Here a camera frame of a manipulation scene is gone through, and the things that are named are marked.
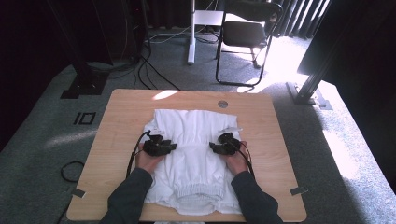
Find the black sleeve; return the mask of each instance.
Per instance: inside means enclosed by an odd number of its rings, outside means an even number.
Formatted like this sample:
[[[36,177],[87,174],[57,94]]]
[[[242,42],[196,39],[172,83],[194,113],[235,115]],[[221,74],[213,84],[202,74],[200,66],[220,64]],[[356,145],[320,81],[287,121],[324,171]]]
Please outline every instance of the black sleeve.
[[[277,201],[262,191],[248,171],[236,175],[231,185],[247,223],[283,223],[277,214]]]
[[[134,168],[108,197],[108,210],[100,223],[137,223],[151,183],[152,177],[147,171]]]

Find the metal stand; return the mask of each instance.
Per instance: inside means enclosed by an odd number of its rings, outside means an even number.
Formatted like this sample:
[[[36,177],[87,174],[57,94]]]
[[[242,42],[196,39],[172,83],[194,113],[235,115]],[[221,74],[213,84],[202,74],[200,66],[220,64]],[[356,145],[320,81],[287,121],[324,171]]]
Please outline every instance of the metal stand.
[[[303,95],[301,91],[301,87],[296,83],[288,82],[286,83],[288,86],[289,92],[293,101],[297,105],[318,105],[322,110],[332,110],[332,106],[328,100],[325,100],[320,93],[320,90],[315,90],[314,94],[309,95],[306,97]]]
[[[222,11],[195,10],[195,0],[191,0],[191,36],[187,64],[192,65],[195,61],[195,25],[221,26],[222,16]]]
[[[49,7],[47,12],[51,17],[50,22],[52,23],[54,32],[63,46],[67,58],[77,72],[70,89],[64,91],[61,99],[77,99],[81,94],[102,94],[109,73],[95,74],[91,70],[82,56],[78,42],[57,0],[47,0],[47,4]]]

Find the black chair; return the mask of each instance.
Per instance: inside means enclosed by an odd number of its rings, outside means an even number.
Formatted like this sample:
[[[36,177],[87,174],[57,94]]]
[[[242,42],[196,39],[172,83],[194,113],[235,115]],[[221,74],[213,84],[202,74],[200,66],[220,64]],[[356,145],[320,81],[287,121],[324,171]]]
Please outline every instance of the black chair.
[[[273,31],[282,16],[282,7],[276,3],[252,2],[247,0],[237,0],[226,6],[221,22],[218,50],[216,53],[216,81],[220,84],[234,86],[254,87],[262,80],[265,61],[267,60],[268,51],[271,46]],[[227,15],[235,15],[245,21],[230,21]],[[254,84],[238,83],[231,81],[221,81],[219,79],[219,62],[222,52],[231,52],[221,50],[222,43],[232,47],[250,48],[255,67],[261,67],[259,80]],[[257,55],[254,55],[255,48],[266,48],[265,58],[262,65],[256,62]]]

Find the white table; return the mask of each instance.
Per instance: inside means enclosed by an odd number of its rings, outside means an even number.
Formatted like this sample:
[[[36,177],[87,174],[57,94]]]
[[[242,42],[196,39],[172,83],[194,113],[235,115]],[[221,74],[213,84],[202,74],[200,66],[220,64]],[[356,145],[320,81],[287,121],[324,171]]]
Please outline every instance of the white table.
[[[191,37],[188,64],[194,64],[195,61],[195,25],[221,26],[222,16],[222,11],[195,10],[195,0],[191,0]]]

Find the black wall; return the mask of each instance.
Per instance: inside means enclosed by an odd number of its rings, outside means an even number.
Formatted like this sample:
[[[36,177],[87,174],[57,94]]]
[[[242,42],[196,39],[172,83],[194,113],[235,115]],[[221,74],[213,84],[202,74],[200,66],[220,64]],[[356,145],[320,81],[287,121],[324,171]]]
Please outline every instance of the black wall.
[[[329,52],[334,84],[396,190],[396,1],[333,0],[299,72],[315,74]]]
[[[36,2],[2,1],[0,27],[1,150],[68,61]]]
[[[122,53],[124,59],[140,55],[144,37],[142,14],[137,13],[140,0],[50,1],[59,4],[83,61],[111,64]],[[0,151],[52,78],[73,62],[60,42],[56,22],[47,0],[1,1]]]

